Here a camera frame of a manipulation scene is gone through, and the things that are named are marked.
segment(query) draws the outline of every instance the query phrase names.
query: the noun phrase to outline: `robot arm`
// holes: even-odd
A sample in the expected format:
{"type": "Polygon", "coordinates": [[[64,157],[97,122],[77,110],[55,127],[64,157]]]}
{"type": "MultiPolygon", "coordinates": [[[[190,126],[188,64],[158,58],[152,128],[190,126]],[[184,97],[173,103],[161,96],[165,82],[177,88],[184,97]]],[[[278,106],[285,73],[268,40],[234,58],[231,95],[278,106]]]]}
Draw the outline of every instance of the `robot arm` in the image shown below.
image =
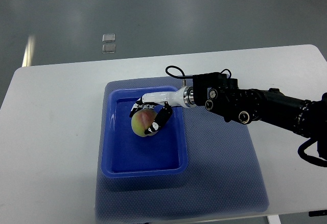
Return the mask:
{"type": "Polygon", "coordinates": [[[132,108],[130,117],[137,110],[148,108],[148,105],[152,108],[157,104],[164,105],[145,134],[158,131],[166,124],[172,114],[171,106],[204,106],[207,111],[222,116],[226,122],[233,120],[249,124],[261,120],[310,138],[299,147],[298,154],[309,163],[327,167],[327,133],[324,132],[327,128],[327,93],[321,101],[300,100],[287,97],[276,88],[267,91],[239,89],[237,79],[231,78],[229,70],[229,76],[223,74],[223,70],[187,77],[182,72],[183,77],[177,77],[168,72],[169,68],[175,66],[166,68],[168,75],[178,79],[192,78],[193,86],[183,86],[176,92],[143,95],[132,108]],[[304,152],[315,142],[322,159],[304,152]]]}

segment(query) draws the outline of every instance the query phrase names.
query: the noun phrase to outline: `concrete floor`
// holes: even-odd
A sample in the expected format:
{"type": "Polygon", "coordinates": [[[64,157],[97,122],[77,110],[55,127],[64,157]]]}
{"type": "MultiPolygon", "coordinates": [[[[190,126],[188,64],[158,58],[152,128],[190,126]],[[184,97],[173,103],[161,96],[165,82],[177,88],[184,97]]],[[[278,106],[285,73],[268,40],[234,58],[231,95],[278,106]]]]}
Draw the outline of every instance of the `concrete floor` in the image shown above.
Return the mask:
{"type": "MultiPolygon", "coordinates": [[[[0,0],[0,105],[29,36],[35,39],[32,65],[297,44],[313,44],[327,59],[326,5],[327,0],[0,0]],[[114,54],[102,54],[105,33],[116,34],[114,54]]],[[[327,217],[301,213],[281,221],[326,223],[327,217]]]]}

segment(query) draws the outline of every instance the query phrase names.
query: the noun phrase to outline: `cable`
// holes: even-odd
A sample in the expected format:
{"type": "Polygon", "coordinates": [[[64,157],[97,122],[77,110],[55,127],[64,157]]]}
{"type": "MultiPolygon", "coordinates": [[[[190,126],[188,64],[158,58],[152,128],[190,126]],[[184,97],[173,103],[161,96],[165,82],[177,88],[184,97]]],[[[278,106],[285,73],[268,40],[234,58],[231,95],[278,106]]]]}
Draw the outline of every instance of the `cable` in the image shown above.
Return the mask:
{"type": "Polygon", "coordinates": [[[228,73],[229,73],[229,77],[228,78],[231,78],[231,71],[229,69],[223,69],[220,73],[222,74],[225,71],[228,71],[228,73]]]}
{"type": "Polygon", "coordinates": [[[300,158],[302,158],[303,160],[309,162],[310,164],[314,164],[314,165],[317,165],[317,166],[320,166],[320,167],[327,167],[327,161],[316,158],[315,156],[307,155],[305,153],[305,150],[309,146],[313,145],[315,142],[317,142],[317,140],[313,139],[313,138],[307,140],[302,145],[300,145],[300,147],[298,148],[297,153],[300,156],[300,158]]]}
{"type": "Polygon", "coordinates": [[[185,76],[184,71],[183,71],[181,68],[179,68],[179,67],[177,67],[177,66],[175,66],[175,65],[170,65],[170,66],[166,67],[166,73],[167,73],[169,76],[171,76],[171,77],[173,77],[173,78],[177,78],[177,79],[192,79],[192,78],[193,78],[193,76],[185,76]],[[182,73],[182,77],[175,76],[175,75],[171,74],[170,72],[168,72],[168,69],[169,69],[169,68],[175,68],[175,69],[178,69],[178,70],[182,73]]]}

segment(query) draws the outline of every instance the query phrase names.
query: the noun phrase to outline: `blue mat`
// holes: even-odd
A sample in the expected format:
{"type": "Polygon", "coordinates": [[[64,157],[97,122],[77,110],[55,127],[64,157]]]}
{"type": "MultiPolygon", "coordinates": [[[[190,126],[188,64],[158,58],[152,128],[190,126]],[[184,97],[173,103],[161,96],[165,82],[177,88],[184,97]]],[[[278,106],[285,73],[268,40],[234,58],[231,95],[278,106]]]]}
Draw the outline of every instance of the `blue mat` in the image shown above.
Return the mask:
{"type": "Polygon", "coordinates": [[[105,88],[100,138],[97,223],[137,223],[264,212],[268,197],[246,126],[204,107],[183,109],[189,163],[178,175],[109,179],[101,172],[107,100],[116,89],[171,85],[171,77],[124,80],[105,88]]]}

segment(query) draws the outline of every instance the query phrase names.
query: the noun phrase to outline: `blue plastic bin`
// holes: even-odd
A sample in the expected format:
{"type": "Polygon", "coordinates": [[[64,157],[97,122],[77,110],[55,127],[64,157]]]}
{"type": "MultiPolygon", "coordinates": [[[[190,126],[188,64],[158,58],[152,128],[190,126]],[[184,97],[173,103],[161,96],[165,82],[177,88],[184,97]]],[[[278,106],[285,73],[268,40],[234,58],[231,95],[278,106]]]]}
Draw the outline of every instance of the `blue plastic bin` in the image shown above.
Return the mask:
{"type": "Polygon", "coordinates": [[[107,104],[101,170],[108,178],[182,173],[188,164],[182,108],[173,108],[165,127],[154,136],[139,137],[129,113],[145,93],[177,91],[173,86],[119,89],[107,104]]]}

